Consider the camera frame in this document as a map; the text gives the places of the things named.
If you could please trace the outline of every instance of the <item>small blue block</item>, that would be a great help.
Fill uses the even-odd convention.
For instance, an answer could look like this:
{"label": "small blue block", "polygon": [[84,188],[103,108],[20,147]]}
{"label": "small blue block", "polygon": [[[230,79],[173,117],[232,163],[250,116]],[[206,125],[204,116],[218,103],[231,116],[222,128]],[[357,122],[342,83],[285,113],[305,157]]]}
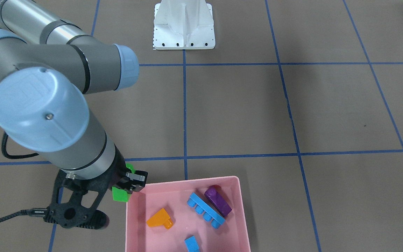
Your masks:
{"label": "small blue block", "polygon": [[194,236],[191,236],[184,240],[184,243],[186,243],[188,252],[200,252],[200,247],[198,247],[197,240]]}
{"label": "small blue block", "polygon": [[205,221],[209,222],[214,219],[211,222],[211,226],[213,228],[217,229],[225,222],[225,219],[220,214],[218,214],[214,209],[208,206],[208,204],[206,204],[206,202],[203,201],[195,193],[192,193],[189,197],[188,205],[190,207],[193,207],[195,205],[193,204],[193,202],[195,202],[195,204],[197,205],[195,207],[195,212],[197,212],[197,214],[202,214],[203,212],[205,212],[203,214],[203,219],[205,219]]}

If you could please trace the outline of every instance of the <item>pink bin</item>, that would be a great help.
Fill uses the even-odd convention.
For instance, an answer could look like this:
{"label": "pink bin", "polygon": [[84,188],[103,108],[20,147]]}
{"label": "pink bin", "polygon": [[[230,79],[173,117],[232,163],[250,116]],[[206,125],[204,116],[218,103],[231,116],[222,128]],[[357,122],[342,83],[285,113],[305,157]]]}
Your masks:
{"label": "pink bin", "polygon": [[[218,229],[186,203],[191,193],[196,193],[212,206],[203,195],[211,185],[222,188],[219,193],[232,208]],[[161,208],[166,209],[174,222],[169,230],[146,224]],[[236,176],[147,184],[141,192],[133,193],[127,203],[125,234],[126,252],[187,252],[184,240],[191,236],[195,236],[200,252],[251,251]]]}

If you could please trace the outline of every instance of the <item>robotic arm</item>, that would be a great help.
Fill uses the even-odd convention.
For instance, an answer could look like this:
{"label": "robotic arm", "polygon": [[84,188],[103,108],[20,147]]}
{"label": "robotic arm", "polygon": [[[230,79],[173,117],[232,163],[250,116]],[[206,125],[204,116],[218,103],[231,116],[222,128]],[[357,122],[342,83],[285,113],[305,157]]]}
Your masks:
{"label": "robotic arm", "polygon": [[[104,228],[109,221],[97,207],[107,189],[140,191],[147,172],[126,168],[83,94],[133,85],[136,55],[31,0],[0,0],[0,28],[0,126],[60,169],[43,219],[63,228]],[[60,188],[72,190],[69,202],[59,203]],[[86,208],[81,201],[89,190],[98,196]]]}

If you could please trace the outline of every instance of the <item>white base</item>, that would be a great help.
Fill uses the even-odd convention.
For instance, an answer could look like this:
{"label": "white base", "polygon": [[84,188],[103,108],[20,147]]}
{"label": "white base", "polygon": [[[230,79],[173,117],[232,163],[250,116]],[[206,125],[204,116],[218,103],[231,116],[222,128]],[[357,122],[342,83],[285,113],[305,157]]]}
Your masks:
{"label": "white base", "polygon": [[[155,17],[160,3],[155,5]],[[212,17],[212,5],[209,3],[209,12]],[[153,49],[154,50],[200,50],[200,49],[214,49],[215,35],[214,24],[210,26],[199,26],[193,30],[192,33],[184,35],[174,32],[169,25],[155,25],[153,32]]]}

